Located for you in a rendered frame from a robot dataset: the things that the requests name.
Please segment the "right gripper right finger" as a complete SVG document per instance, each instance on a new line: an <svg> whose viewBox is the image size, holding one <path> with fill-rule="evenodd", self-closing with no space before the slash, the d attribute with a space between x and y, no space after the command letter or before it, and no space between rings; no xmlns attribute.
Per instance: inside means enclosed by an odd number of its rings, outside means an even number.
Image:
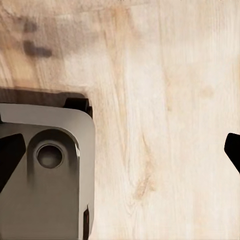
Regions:
<svg viewBox="0 0 240 240"><path fill-rule="evenodd" d="M236 133L229 133L227 135L224 151L228 155L231 162L240 173L240 135Z"/></svg>

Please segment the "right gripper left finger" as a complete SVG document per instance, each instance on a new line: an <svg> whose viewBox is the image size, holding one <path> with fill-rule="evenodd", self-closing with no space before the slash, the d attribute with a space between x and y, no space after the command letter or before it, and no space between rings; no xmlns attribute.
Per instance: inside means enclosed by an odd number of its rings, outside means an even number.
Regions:
<svg viewBox="0 0 240 240"><path fill-rule="evenodd" d="M0 193L25 153L26 144L21 133L0 138Z"/></svg>

